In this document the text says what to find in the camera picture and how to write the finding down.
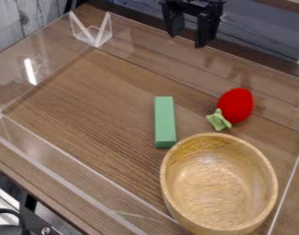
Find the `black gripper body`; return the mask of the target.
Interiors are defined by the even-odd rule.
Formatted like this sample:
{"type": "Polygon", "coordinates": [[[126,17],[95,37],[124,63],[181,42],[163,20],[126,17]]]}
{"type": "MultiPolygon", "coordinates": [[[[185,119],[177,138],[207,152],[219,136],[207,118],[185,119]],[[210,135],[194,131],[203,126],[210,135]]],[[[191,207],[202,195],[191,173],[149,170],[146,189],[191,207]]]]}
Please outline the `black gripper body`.
{"type": "Polygon", "coordinates": [[[199,14],[221,17],[227,0],[159,0],[165,17],[179,17],[199,14]]]}

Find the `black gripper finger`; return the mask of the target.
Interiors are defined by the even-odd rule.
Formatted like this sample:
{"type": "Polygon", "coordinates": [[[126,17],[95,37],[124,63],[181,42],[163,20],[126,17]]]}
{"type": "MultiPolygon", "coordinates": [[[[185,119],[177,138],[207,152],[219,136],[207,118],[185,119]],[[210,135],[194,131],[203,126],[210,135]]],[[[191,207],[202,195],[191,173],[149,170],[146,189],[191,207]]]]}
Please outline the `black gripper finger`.
{"type": "Polygon", "coordinates": [[[170,8],[162,9],[166,28],[170,36],[177,37],[186,28],[185,14],[171,10],[170,8]]]}
{"type": "Polygon", "coordinates": [[[217,13],[198,14],[198,28],[195,32],[195,47],[203,48],[215,38],[222,15],[217,13]]]}

